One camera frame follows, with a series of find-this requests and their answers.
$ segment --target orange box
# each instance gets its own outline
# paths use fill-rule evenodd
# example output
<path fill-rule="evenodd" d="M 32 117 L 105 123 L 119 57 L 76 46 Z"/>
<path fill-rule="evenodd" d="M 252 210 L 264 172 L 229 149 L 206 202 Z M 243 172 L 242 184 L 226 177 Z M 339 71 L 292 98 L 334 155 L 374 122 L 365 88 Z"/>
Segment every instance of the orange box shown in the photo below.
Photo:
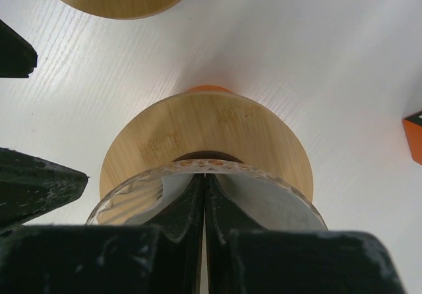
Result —
<path fill-rule="evenodd" d="M 422 111 L 403 119 L 403 126 L 411 156 L 422 165 Z"/>

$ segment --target textured glass rim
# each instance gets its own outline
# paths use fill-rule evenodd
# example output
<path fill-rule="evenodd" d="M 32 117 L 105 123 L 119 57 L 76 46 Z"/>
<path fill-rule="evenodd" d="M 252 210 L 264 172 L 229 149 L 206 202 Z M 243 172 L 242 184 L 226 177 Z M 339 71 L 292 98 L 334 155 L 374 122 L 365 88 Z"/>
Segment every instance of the textured glass rim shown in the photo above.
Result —
<path fill-rule="evenodd" d="M 176 162 L 171 162 L 167 165 L 163 165 L 161 167 L 157 167 L 154 169 L 149 169 L 144 172 L 141 172 L 133 177 L 130 177 L 126 181 L 123 181 L 120 185 L 117 185 L 113 190 L 108 192 L 96 205 L 96 207 L 92 210 L 91 214 L 88 216 L 88 219 L 86 220 L 85 225 L 95 225 L 94 220 L 96 219 L 96 216 L 99 211 L 102 210 L 103 207 L 106 206 L 107 202 L 109 202 L 115 195 L 119 194 L 122 190 L 124 190 L 128 185 L 135 181 L 142 180 L 143 178 L 153 175 L 155 173 L 161 173 L 161 177 L 165 177 L 168 175 L 177 175 L 177 174 L 183 174 L 183 173 L 192 173 L 192 174 L 198 174 L 198 173 L 216 173 L 216 172 L 207 172 L 203 170 L 198 171 L 190 171 L 186 172 L 186 169 L 188 169 L 190 166 L 192 166 L 193 163 L 197 163 L 198 165 L 206 165 L 205 162 L 208 163 L 215 163 L 216 166 L 221 167 L 223 164 L 228 163 L 231 165 L 236 165 L 239 167 L 238 172 L 233 172 L 233 170 L 227 170 L 227 171 L 221 171 L 217 172 L 218 174 L 244 174 L 248 177 L 254 177 L 255 179 L 260 179 L 261 181 L 266 181 L 267 183 L 273 183 L 277 184 L 281 189 L 285 189 L 292 193 L 296 198 L 298 198 L 302 203 L 308 207 L 312 213 L 317 217 L 319 222 L 327 229 L 327 226 L 318 212 L 318 210 L 313 206 L 313 204 L 306 198 L 305 195 L 302 194 L 297 188 L 291 186 L 289 183 L 285 182 L 283 179 L 273 176 L 273 174 L 269 172 L 262 171 L 256 167 L 251 167 L 249 165 L 246 165 L 244 163 L 238 163 L 238 162 L 229 162 L 225 160 L 217 160 L 217 159 L 192 159 L 192 160 L 180 160 Z"/>

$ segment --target orange object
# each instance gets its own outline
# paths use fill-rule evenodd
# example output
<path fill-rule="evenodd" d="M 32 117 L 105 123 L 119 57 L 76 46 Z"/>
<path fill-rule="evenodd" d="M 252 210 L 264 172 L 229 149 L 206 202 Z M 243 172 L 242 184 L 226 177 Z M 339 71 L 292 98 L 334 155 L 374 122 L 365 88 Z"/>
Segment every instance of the orange object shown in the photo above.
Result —
<path fill-rule="evenodd" d="M 203 92 L 203 91 L 232 93 L 231 90 L 228 90 L 227 88 L 222 88 L 221 86 L 218 86 L 218 85 L 198 85 L 198 86 L 194 86 L 193 88 L 189 88 L 187 90 L 187 92 Z"/>
<path fill-rule="evenodd" d="M 403 119 L 403 126 L 411 156 L 422 165 L 422 111 Z"/>

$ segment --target black object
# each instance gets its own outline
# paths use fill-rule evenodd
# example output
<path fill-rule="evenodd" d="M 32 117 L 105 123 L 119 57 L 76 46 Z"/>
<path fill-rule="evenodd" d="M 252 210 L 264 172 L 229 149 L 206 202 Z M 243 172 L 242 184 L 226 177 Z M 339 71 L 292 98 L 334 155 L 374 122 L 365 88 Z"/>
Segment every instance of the black object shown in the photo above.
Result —
<path fill-rule="evenodd" d="M 406 117 L 405 120 L 410 121 L 411 123 L 414 123 L 416 125 L 422 126 L 422 111 L 420 111 L 419 113 L 414 113 L 409 117 Z"/>
<path fill-rule="evenodd" d="M 243 163 L 239 159 L 225 154 L 223 152 L 218 151 L 196 151 L 191 152 L 190 154 L 184 154 L 183 156 L 177 158 L 174 161 L 181 161 L 181 160 L 192 160 L 192 159 L 216 159 L 216 160 L 225 160 L 225 161 L 233 161 Z"/>
<path fill-rule="evenodd" d="M 28 78 L 37 58 L 34 48 L 0 20 L 0 78 Z"/>
<path fill-rule="evenodd" d="M 77 200 L 87 182 L 81 172 L 0 148 L 0 233 Z"/>
<path fill-rule="evenodd" d="M 267 231 L 209 174 L 141 226 L 20 227 L 0 237 L 0 293 L 198 293 L 204 207 L 211 294 L 405 293 L 373 236 Z"/>

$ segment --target white wood grain tabletop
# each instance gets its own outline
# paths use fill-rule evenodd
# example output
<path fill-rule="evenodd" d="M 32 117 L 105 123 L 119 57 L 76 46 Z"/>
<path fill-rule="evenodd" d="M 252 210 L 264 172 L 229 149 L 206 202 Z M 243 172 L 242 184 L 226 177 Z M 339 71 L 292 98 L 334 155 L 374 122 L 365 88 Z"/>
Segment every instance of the white wood grain tabletop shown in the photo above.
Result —
<path fill-rule="evenodd" d="M 0 0 L 0 19 L 39 55 L 29 79 L 0 79 L 0 146 L 91 176 L 80 200 L 33 223 L 84 223 L 117 133 L 216 82 L 291 127 L 328 227 L 375 234 L 420 293 L 422 166 L 401 119 L 422 109 L 422 0 L 183 0 L 126 21 Z"/>

